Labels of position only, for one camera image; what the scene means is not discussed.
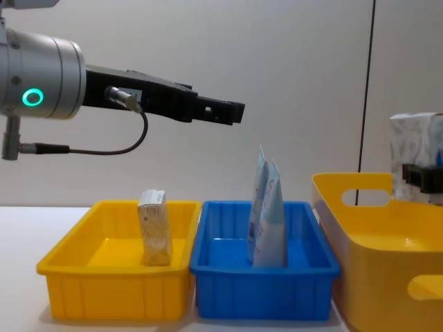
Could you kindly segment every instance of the plastic bin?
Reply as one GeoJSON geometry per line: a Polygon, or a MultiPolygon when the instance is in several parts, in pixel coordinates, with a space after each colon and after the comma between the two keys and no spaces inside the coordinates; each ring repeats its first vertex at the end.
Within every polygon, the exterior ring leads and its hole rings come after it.
{"type": "Polygon", "coordinates": [[[342,273],[334,299],[358,331],[442,331],[443,208],[348,206],[346,190],[392,192],[390,174],[317,174],[314,207],[342,273]]]}
{"type": "Polygon", "coordinates": [[[191,258],[204,318],[326,320],[340,268],[307,203],[286,202],[287,268],[246,259],[250,202],[204,203],[191,258]]]}
{"type": "Polygon", "coordinates": [[[177,320],[188,306],[189,261],[201,204],[169,201],[172,262],[143,265],[137,201],[95,204],[37,265],[59,320],[177,320]]]}

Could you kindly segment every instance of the small box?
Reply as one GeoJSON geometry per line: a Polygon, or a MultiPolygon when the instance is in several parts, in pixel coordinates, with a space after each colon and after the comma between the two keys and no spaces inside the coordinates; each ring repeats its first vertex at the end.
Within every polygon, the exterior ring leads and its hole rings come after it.
{"type": "Polygon", "coordinates": [[[443,194],[425,194],[407,184],[403,164],[443,167],[443,114],[405,113],[390,119],[392,197],[403,201],[443,204],[443,194]]]}
{"type": "Polygon", "coordinates": [[[168,209],[164,190],[146,190],[138,203],[141,235],[148,266],[166,266],[171,262],[172,246],[168,209]]]}

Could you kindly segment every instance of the robotic arm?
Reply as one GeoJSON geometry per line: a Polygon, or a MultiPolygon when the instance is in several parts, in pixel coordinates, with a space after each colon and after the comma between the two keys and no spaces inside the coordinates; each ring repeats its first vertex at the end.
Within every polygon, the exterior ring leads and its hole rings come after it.
{"type": "Polygon", "coordinates": [[[58,0],[0,0],[0,113],[8,117],[2,158],[18,154],[121,154],[135,149],[147,132],[146,113],[182,121],[232,125],[242,121],[244,104],[203,98],[187,84],[136,71],[84,63],[74,42],[6,28],[3,8],[53,7],[58,0]],[[62,145],[20,143],[20,117],[69,119],[81,105],[140,113],[145,128],[132,147],[120,151],[72,150],[62,145]]]}

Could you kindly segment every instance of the green indicator light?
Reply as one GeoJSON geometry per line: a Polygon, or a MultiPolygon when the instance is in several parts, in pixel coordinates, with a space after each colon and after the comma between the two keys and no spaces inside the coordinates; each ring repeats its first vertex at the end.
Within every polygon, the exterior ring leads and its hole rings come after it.
{"type": "Polygon", "coordinates": [[[25,91],[21,97],[21,101],[29,107],[35,107],[43,102],[43,92],[42,90],[32,88],[25,91]]]}

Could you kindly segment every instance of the metal cylinder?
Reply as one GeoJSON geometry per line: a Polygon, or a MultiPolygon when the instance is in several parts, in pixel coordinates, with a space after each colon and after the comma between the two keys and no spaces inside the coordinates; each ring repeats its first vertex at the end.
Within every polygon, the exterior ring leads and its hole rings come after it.
{"type": "Polygon", "coordinates": [[[8,116],[6,131],[3,137],[1,157],[4,160],[17,160],[20,145],[20,118],[8,116]]]}
{"type": "Polygon", "coordinates": [[[141,113],[142,111],[135,95],[122,91],[114,86],[107,87],[105,90],[105,99],[137,113],[141,113]]]}
{"type": "Polygon", "coordinates": [[[32,33],[6,31],[8,63],[1,64],[0,113],[7,116],[72,118],[86,89],[86,67],[77,44],[32,33]]]}

